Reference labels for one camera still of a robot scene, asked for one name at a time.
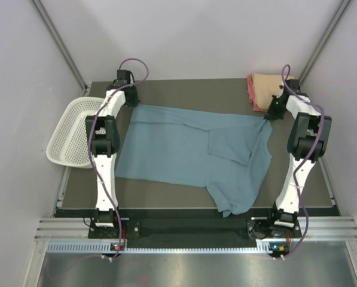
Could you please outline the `blue t shirt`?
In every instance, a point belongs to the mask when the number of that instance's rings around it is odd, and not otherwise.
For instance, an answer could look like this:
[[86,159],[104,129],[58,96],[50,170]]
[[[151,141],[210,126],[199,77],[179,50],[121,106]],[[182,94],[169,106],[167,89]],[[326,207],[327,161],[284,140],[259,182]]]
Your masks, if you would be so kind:
[[132,113],[115,175],[204,187],[223,216],[247,212],[268,172],[269,121],[140,105]]

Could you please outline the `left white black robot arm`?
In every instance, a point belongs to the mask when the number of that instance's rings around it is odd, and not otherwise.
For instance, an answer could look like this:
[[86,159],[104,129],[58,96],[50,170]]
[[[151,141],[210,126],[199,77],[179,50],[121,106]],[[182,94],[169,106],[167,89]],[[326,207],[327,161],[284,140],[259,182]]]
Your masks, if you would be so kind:
[[97,202],[90,221],[90,239],[117,239],[122,233],[114,175],[121,144],[116,117],[121,107],[138,103],[133,73],[119,69],[117,78],[106,89],[100,108],[85,119],[89,161],[97,178]]

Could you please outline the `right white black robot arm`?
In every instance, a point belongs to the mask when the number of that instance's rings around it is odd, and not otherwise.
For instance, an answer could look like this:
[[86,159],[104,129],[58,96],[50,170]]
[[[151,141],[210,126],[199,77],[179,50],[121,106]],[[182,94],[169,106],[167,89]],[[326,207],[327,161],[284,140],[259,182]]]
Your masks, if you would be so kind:
[[307,211],[301,194],[310,172],[327,150],[332,124],[324,109],[301,92],[299,80],[283,80],[280,91],[280,95],[273,96],[266,119],[282,119],[286,112],[294,119],[287,143],[289,167],[268,218],[249,221],[249,235],[261,240],[298,234],[299,211]]

